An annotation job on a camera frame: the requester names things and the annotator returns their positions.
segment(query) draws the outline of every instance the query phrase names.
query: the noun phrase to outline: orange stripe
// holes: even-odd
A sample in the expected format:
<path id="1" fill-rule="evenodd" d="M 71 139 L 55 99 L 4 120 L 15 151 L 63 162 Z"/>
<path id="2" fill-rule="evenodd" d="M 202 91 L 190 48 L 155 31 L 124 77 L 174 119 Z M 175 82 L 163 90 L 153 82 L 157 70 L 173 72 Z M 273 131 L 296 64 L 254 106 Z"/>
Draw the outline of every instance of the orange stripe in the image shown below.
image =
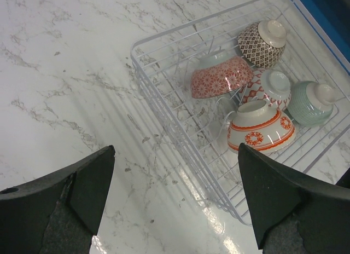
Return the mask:
<path id="1" fill-rule="evenodd" d="M 284 143 L 285 141 L 287 141 L 292 135 L 293 135 L 293 133 L 295 132 L 295 127 L 293 126 L 293 128 L 291 129 L 291 131 L 287 134 L 287 135 L 285 135 L 285 137 L 283 138 L 283 139 L 281 139 L 281 140 L 276 140 L 275 142 L 273 142 L 273 144 L 271 144 L 271 145 L 264 145 L 264 146 L 262 146 L 262 147 L 253 147 L 254 149 L 256 149 L 256 150 L 258 150 L 258 151 L 264 151 L 264 150 L 268 150 L 268 149 L 270 149 L 270 148 L 273 148 L 273 147 L 276 147 L 276 146 L 278 146 L 278 145 L 280 145 L 280 144 L 282 144 L 282 143 Z M 238 146 L 234 146 L 233 144 L 231 144 L 231 143 L 228 143 L 228 145 L 229 145 L 229 147 L 231 147 L 233 150 L 236 150 L 236 151 L 238 151 Z"/>
<path id="2" fill-rule="evenodd" d="M 260 128 L 263 128 L 263 127 L 266 127 L 266 126 L 269 126 L 271 124 L 273 124 L 275 121 L 278 120 L 278 118 L 281 116 L 281 111 L 280 110 L 277 110 L 275 116 L 273 118 L 271 118 L 270 120 L 262 123 L 262 124 L 258 124 L 258 125 L 253 125 L 253 126 L 247 126 L 247 127 L 242 127 L 242 126 L 237 126 L 233 123 L 231 123 L 231 127 L 232 129 L 234 130 L 237 130 L 237 131 L 252 131 L 252 130 L 258 130 Z"/>

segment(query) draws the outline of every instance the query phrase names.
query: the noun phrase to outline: light green striped bowl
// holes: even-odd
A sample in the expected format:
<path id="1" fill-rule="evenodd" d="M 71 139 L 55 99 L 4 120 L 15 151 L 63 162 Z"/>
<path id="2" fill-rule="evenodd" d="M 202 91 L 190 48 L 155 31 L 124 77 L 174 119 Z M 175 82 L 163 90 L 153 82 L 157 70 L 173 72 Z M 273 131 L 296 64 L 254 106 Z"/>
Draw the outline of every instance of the light green striped bowl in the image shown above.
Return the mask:
<path id="1" fill-rule="evenodd" d="M 324 124 L 333 111 L 333 105 L 329 110 L 321 111 L 316 108 L 307 96 L 307 86 L 315 82 L 300 82 L 291 89 L 291 100 L 288 105 L 290 115 L 302 126 L 313 127 Z"/>

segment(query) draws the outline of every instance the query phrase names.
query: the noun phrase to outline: dark blue edge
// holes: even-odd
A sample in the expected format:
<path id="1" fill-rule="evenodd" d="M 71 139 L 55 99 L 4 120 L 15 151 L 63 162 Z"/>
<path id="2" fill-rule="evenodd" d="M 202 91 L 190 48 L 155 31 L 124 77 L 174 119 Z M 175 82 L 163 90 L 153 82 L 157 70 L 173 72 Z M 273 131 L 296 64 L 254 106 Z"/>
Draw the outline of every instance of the dark blue edge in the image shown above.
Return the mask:
<path id="1" fill-rule="evenodd" d="M 341 64 L 344 70 L 347 71 L 347 73 L 350 75 L 350 71 L 345 67 L 343 62 L 338 58 L 338 56 L 333 52 L 331 47 L 322 38 L 322 36 L 318 33 L 315 27 L 310 23 L 310 21 L 307 19 L 304 13 L 300 10 L 298 5 L 296 5 L 293 0 L 291 1 L 294 3 L 296 8 L 299 10 L 299 12 L 304 16 L 304 18 L 310 24 L 310 26 L 314 29 L 317 35 L 321 38 L 321 40 L 324 42 L 327 48 L 332 52 L 332 54 L 338 60 L 338 62 Z M 320 27 L 324 30 L 324 32 L 328 35 L 328 37 L 332 40 L 332 42 L 336 45 L 339 51 L 350 62 L 350 46 L 346 43 L 343 37 L 337 32 L 336 27 L 328 20 L 328 18 L 324 15 L 324 13 L 315 4 L 314 0 L 300 0 L 300 1 L 305 6 L 305 8 L 310 12 L 310 14 L 314 17 L 315 21 L 320 25 Z"/>

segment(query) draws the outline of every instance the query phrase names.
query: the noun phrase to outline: brown patterned bowl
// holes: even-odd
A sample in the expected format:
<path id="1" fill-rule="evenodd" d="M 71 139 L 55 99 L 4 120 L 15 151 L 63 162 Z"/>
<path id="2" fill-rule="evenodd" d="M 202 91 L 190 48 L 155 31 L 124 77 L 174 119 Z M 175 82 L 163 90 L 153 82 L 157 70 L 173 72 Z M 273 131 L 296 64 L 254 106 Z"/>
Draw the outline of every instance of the brown patterned bowl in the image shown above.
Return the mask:
<path id="1" fill-rule="evenodd" d="M 203 99 L 226 94 L 246 85 L 253 77 L 253 71 L 241 57 L 232 57 L 225 50 L 215 51 L 202 57 L 192 74 L 192 97 Z"/>
<path id="2" fill-rule="evenodd" d="M 238 35 L 238 45 L 243 55 L 253 64 L 272 68 L 285 49 L 286 31 L 276 21 L 256 22 Z"/>

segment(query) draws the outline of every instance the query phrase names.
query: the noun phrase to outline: white wire rack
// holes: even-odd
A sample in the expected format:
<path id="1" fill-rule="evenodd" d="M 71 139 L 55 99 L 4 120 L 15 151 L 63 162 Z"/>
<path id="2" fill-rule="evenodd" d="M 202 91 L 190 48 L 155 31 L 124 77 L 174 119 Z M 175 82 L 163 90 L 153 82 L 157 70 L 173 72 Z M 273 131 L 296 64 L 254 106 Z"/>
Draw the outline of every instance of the white wire rack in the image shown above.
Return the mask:
<path id="1" fill-rule="evenodd" d="M 266 19 L 280 21 L 288 31 L 286 50 L 274 69 L 285 73 L 292 83 L 328 83 L 339 97 L 324 125 L 311 129 L 296 125 L 295 141 L 270 154 L 272 159 L 307 173 L 350 128 L 350 87 L 340 85 L 347 79 L 345 71 L 336 76 L 330 72 L 334 68 L 332 53 L 291 0 L 253 0 L 143 39 L 131 51 L 150 108 L 206 189 L 208 198 L 247 225 L 251 220 L 237 155 L 228 149 L 226 141 L 230 118 L 240 102 L 238 90 L 195 100 L 191 98 L 190 76 L 198 59 L 210 51 L 223 48 L 242 56 L 237 35 L 249 24 Z"/>

